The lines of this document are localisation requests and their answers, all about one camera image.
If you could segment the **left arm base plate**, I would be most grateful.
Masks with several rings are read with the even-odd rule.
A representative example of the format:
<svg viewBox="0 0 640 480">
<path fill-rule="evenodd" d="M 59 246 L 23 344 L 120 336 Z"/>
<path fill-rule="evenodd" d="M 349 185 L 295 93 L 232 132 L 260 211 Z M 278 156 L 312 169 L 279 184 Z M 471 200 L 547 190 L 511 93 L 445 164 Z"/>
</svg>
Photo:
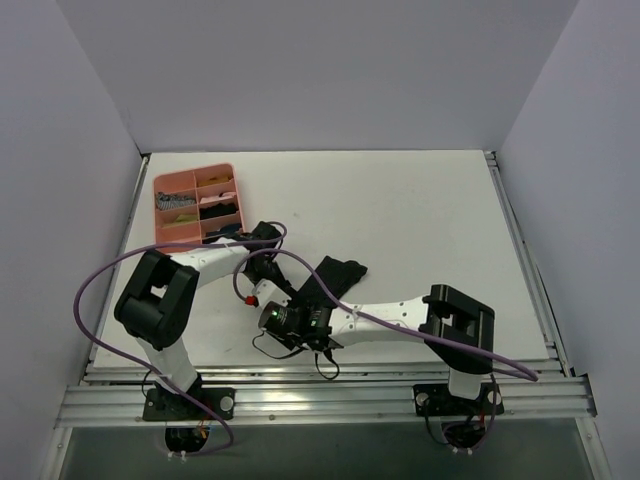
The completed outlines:
<svg viewBox="0 0 640 480">
<path fill-rule="evenodd" d="M 231 388 L 201 388 L 193 397 L 223 420 L 234 416 L 235 390 Z M 213 416 L 184 396 L 154 387 L 146 392 L 142 419 L 147 422 L 178 422 L 209 420 Z"/>
</svg>

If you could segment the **black striped underwear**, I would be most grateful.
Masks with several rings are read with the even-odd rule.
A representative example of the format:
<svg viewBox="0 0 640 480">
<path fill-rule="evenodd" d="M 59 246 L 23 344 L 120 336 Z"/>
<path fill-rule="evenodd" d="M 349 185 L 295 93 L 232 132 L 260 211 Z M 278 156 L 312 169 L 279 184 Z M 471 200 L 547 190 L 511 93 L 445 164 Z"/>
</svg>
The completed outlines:
<svg viewBox="0 0 640 480">
<path fill-rule="evenodd" d="M 368 268 L 355 260 L 341 261 L 330 256 L 325 256 L 315 268 L 315 273 L 338 300 L 358 284 L 367 272 Z M 307 278 L 289 305 L 294 308 L 335 308 L 335 303 L 326 295 L 313 275 Z"/>
</svg>

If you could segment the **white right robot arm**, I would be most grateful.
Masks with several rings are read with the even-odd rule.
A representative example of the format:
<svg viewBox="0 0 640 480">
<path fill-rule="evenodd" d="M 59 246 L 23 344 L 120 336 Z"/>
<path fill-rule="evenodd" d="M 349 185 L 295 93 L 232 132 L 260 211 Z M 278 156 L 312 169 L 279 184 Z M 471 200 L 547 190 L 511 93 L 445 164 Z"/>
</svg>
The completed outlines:
<svg viewBox="0 0 640 480">
<path fill-rule="evenodd" d="M 480 400 L 482 378 L 493 361 L 468 351 L 491 352 L 495 311 L 448 285 L 428 295 L 382 304 L 294 303 L 271 281 L 259 283 L 250 301 L 261 310 L 259 328 L 289 350 L 310 350 L 329 357 L 337 349 L 371 342 L 422 342 L 449 367 L 444 400 L 455 412 Z"/>
</svg>

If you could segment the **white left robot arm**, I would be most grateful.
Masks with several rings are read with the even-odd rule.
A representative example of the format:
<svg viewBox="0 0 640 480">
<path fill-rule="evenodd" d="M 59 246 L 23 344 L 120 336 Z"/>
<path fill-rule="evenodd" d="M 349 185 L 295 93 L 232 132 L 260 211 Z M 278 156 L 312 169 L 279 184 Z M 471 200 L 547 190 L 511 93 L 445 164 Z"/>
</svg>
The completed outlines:
<svg viewBox="0 0 640 480">
<path fill-rule="evenodd" d="M 189 359 L 182 335 L 196 291 L 225 277 L 243 274 L 255 286 L 275 285 L 288 298 L 297 292 L 285 279 L 275 257 L 287 233 L 280 222 L 264 222 L 248 233 L 219 235 L 204 244 L 180 244 L 146 251 L 118 299 L 115 319 L 143 348 L 168 391 L 166 408 L 179 419 L 194 417 L 202 395 L 193 386 L 199 374 Z"/>
</svg>

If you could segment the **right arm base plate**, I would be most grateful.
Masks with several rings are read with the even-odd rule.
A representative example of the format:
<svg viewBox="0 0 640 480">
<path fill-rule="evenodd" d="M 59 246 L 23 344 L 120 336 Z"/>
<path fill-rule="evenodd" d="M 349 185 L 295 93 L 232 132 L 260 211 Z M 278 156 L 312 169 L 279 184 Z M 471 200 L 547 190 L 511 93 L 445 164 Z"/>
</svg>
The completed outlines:
<svg viewBox="0 0 640 480">
<path fill-rule="evenodd" d="M 444 383 L 415 384 L 412 387 L 416 414 L 428 417 L 490 415 L 495 401 L 494 391 L 498 393 L 495 414 L 502 415 L 505 408 L 501 392 L 491 382 L 481 384 L 480 393 L 475 399 L 453 396 Z"/>
</svg>

